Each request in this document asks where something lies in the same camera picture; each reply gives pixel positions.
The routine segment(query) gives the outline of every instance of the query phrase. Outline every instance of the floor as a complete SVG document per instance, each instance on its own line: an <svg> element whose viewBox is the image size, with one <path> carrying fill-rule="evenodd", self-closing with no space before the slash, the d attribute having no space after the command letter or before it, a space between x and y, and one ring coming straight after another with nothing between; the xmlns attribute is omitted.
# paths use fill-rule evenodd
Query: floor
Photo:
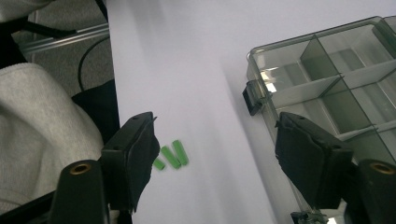
<svg viewBox="0 0 396 224"><path fill-rule="evenodd" d="M94 0L57 0L29 16L29 21L61 30L80 30L106 23ZM19 44L47 38L29 32L19 32L14 39ZM86 50L102 39L95 37L56 49L25 54L31 63L43 66L73 96L81 89L78 85L78 64ZM114 78L110 41L98 44L87 55L81 70L84 89L99 86Z"/></svg>

